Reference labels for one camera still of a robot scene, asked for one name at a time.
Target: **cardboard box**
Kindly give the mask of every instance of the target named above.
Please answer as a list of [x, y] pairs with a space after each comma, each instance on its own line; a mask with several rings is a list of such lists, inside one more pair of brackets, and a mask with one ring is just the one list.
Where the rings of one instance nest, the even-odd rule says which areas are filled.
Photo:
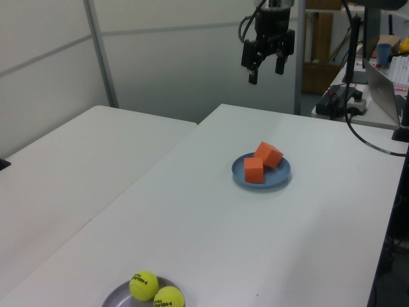
[[392, 46], [392, 53], [399, 53], [401, 37], [396, 35], [380, 35], [378, 43], [388, 43]]
[[305, 0], [305, 8], [315, 10], [340, 10], [341, 0]]

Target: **floor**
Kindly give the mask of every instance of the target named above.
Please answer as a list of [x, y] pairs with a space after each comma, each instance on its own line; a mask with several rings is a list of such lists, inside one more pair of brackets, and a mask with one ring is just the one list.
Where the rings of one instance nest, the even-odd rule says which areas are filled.
[[[320, 98], [303, 93], [301, 115], [311, 116]], [[376, 278], [367, 307], [409, 307], [409, 239], [393, 244], [386, 240], [380, 258], [383, 270], [378, 270], [382, 273]]]

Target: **laptop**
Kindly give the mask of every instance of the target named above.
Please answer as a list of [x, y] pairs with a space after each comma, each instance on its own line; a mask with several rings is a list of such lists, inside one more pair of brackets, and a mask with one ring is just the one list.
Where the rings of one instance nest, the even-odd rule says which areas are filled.
[[395, 95], [394, 85], [383, 73], [363, 59], [368, 78], [369, 92], [375, 101], [397, 125], [402, 119], [402, 110], [406, 99]]

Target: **keyboard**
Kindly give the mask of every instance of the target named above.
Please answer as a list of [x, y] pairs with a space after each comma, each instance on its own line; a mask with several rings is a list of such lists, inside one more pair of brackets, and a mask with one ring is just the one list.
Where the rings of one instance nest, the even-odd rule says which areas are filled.
[[409, 58], [406, 56], [394, 56], [390, 63], [388, 79], [395, 87], [409, 88]]
[[397, 113], [402, 116], [403, 108], [405, 107], [406, 99], [401, 95], [395, 95]]

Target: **blue plate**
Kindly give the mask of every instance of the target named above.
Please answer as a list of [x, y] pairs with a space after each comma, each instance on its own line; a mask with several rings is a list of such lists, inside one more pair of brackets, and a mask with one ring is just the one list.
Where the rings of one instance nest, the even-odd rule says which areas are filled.
[[254, 152], [238, 158], [232, 165], [231, 171], [233, 172], [233, 178], [239, 183], [246, 185], [247, 187], [255, 187], [256, 189], [267, 189], [269, 187], [277, 187], [287, 182], [289, 174], [291, 173], [291, 166], [289, 162], [282, 158], [279, 165], [276, 168], [264, 167], [264, 183], [251, 184], [244, 180], [244, 158], [252, 157]]

